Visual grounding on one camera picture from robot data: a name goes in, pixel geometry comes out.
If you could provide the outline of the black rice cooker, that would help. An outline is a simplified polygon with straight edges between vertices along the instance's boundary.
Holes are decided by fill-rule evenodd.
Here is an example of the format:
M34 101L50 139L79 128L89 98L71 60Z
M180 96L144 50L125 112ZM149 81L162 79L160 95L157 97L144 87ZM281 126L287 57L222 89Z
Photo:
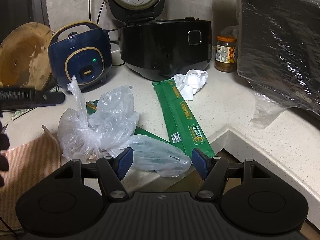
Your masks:
M211 22L157 20L165 0L106 0L118 28L121 59L135 73L163 81L205 70L212 58Z

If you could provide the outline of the round wooden cutting board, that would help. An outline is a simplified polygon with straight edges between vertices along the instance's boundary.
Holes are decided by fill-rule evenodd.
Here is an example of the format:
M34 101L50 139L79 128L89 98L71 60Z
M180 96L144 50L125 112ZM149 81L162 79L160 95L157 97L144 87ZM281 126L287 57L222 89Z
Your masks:
M29 22L13 30L1 43L1 87L43 90L51 76L48 58L53 31Z

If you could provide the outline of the clear plastic bag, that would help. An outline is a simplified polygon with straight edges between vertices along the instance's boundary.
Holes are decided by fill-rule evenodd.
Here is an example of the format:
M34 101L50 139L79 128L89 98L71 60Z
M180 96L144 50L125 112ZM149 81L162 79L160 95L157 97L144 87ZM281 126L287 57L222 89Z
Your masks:
M87 163L99 158L117 157L127 147L133 150L132 167L155 171L162 177L178 177L191 166L190 157L168 142L135 134L139 114L129 86L104 93L97 110L87 114L85 98L75 77L67 85L77 109L67 109L60 118L57 137L67 160Z

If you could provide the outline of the sauce jar orange lid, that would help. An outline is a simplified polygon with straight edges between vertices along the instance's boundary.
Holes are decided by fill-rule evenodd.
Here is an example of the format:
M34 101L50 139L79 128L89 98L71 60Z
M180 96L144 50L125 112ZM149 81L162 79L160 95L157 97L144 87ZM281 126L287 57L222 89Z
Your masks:
M231 73L236 70L237 39L232 36L216 37L215 68L221 72Z

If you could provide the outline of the navy blue mini rice cooker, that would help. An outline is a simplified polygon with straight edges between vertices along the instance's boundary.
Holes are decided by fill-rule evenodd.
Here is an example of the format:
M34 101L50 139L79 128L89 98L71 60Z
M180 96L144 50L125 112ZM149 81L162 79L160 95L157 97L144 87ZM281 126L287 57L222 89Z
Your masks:
M112 67L108 31L92 21L66 25L52 35L48 58L55 82L65 90L72 77L81 90L105 82Z

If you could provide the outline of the pink striped dish cloth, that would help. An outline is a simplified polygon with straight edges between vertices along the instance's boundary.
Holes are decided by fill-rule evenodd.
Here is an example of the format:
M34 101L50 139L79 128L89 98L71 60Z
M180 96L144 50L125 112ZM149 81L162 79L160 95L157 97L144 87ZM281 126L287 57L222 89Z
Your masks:
M43 126L37 139L2 152L9 170L1 172L5 185L1 187L1 218L13 230L20 230L16 203L20 196L61 166L60 144Z

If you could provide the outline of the white tissue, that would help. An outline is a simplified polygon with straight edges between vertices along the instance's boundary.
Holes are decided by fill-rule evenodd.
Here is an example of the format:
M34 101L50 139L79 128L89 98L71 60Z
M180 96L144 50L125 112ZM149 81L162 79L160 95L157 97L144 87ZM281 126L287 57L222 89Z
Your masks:
M194 95L206 84L208 72L206 70L189 70L185 75L176 74L172 77L176 87L185 101L193 101Z

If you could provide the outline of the green white striped cloth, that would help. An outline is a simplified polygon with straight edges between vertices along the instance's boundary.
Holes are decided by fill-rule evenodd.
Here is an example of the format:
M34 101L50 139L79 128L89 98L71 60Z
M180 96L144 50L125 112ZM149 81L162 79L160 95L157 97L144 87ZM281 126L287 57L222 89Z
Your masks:
M60 87L59 86L55 86L53 88L51 88L49 90L50 93L57 93L59 92L60 90ZM30 112L34 110L34 108L29 108L29 109L23 109L23 110L19 110L19 111L16 111L12 116L11 116L11 120L14 121L16 119L18 119L19 117L25 115L26 113Z

